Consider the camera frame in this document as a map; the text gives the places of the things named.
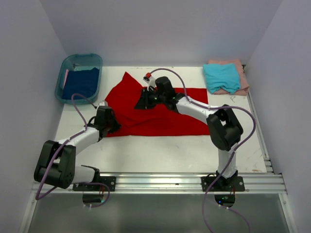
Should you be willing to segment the red t shirt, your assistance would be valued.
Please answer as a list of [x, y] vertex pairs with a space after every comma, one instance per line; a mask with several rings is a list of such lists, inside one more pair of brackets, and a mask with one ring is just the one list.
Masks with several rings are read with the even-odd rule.
[[111, 89], [105, 101], [114, 110], [121, 128], [109, 137], [209, 135], [205, 123], [170, 111], [163, 104], [148, 110], [135, 109], [142, 89], [143, 86], [127, 72]]

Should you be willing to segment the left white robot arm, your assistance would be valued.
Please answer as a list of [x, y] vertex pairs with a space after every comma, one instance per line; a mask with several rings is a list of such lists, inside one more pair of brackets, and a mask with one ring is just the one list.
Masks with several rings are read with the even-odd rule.
[[76, 156], [120, 128], [121, 124], [117, 122], [111, 107], [97, 107], [96, 116], [86, 125], [86, 129], [68, 139], [44, 143], [34, 180], [63, 189], [71, 184], [84, 183], [89, 190], [97, 190], [101, 185], [99, 170], [91, 166], [77, 166]]

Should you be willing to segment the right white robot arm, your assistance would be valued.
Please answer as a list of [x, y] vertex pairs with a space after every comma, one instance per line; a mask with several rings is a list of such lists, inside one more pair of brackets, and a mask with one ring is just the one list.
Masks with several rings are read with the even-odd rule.
[[150, 73], [143, 77], [147, 86], [141, 91], [135, 109], [153, 109], [163, 104], [170, 111], [192, 117], [208, 126], [210, 138], [218, 149], [219, 164], [216, 171], [216, 184], [221, 190], [228, 190], [234, 184], [238, 171], [235, 158], [229, 161], [233, 147], [241, 140], [243, 128], [234, 112], [186, 97], [186, 91], [177, 93], [168, 77], [155, 79]]

